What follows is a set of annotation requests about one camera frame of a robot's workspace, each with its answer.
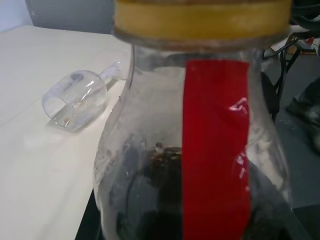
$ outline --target gray wall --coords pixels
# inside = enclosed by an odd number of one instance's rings
[[[0,0],[0,32],[32,25],[25,0]]]
[[[25,0],[37,27],[109,34],[112,0]]]

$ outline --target yellow lid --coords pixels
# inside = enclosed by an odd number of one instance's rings
[[[290,14],[291,0],[117,0],[114,20],[139,38],[236,40],[283,33]]]

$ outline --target clear plastic scoop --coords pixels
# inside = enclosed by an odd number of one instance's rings
[[[79,70],[63,77],[42,97],[50,119],[66,129],[77,129],[101,114],[107,105],[107,86],[120,70],[115,62],[99,75]]]

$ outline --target white table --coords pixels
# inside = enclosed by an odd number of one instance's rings
[[[131,48],[111,35],[23,26],[0,33],[0,239],[73,240],[93,188],[100,135],[124,87],[78,133],[49,124],[42,95],[76,70],[100,73]]]

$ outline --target red tape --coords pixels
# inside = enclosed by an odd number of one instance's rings
[[[250,218],[248,67],[191,60],[183,96],[184,240],[240,240]]]

